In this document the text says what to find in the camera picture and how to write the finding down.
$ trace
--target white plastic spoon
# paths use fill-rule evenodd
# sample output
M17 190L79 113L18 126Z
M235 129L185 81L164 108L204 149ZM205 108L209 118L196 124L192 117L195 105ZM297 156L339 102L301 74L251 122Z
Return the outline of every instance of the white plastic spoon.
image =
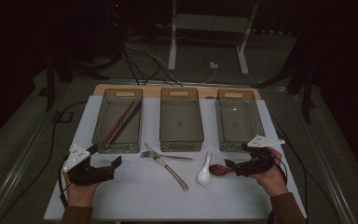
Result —
M197 179L199 180L201 185L207 185L211 182L211 174L209 173L209 163L211 162L212 152L208 152L206 154L205 164L202 167Z

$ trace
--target plastic container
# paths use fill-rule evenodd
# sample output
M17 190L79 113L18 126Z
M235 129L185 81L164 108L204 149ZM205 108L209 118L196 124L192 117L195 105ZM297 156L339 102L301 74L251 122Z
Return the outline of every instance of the plastic container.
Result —
M216 117L221 151L243 152L241 144L265 136L252 91L218 90Z
M204 134L197 89L161 89L159 140L164 152L201 150Z
M140 151L142 100L141 89L105 90L92 138L93 144L104 145L99 153Z

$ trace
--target metal fork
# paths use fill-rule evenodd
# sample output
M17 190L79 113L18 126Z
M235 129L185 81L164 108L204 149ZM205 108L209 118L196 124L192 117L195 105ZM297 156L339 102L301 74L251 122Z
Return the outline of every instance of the metal fork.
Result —
M186 157L174 157L174 156L160 155L155 151L145 151L145 152L141 153L141 157L143 157L143 158L161 157L161 158L176 160L176 161L193 161L193 159L186 158Z

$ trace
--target white stand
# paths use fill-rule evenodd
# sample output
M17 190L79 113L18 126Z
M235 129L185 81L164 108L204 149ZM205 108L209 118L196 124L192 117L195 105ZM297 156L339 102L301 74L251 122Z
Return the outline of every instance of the white stand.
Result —
M252 13L248 18L192 15L176 13L176 0L173 0L171 50L170 59L168 61L168 69L173 72L176 66L176 29L224 31L243 33L242 42L237 46L237 53L238 60L240 62L241 73L244 76L248 76L249 69L244 56L244 51L249 34L252 31L257 7L258 5L254 5Z

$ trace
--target brown spoon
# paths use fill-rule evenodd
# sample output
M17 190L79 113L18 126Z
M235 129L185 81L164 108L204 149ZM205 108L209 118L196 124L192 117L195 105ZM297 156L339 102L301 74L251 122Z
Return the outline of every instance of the brown spoon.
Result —
M230 173L233 171L234 171L233 169L227 168L226 166L220 165L220 164L214 164L209 167L209 172L211 172L211 174L217 175L217 176L226 175L227 173Z

